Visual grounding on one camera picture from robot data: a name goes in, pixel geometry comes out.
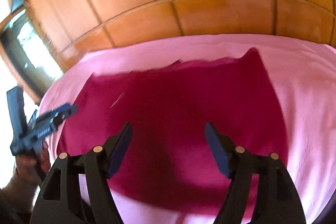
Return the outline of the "left forearm brown sleeve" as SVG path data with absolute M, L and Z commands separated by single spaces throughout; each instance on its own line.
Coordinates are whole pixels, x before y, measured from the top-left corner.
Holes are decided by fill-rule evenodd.
M 30 223 L 36 182 L 26 181 L 16 169 L 1 189 L 1 223 Z

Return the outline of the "person's left hand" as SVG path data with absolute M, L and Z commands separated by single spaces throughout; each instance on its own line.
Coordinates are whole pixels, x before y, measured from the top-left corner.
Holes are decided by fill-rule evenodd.
M 42 144 L 43 149 L 39 157 L 27 154 L 15 157 L 18 175 L 29 184 L 40 185 L 42 183 L 42 180 L 35 169 L 37 163 L 41 165 L 41 170 L 45 174 L 49 172 L 51 167 L 50 154 L 48 151 L 49 146 L 46 141 L 43 141 Z

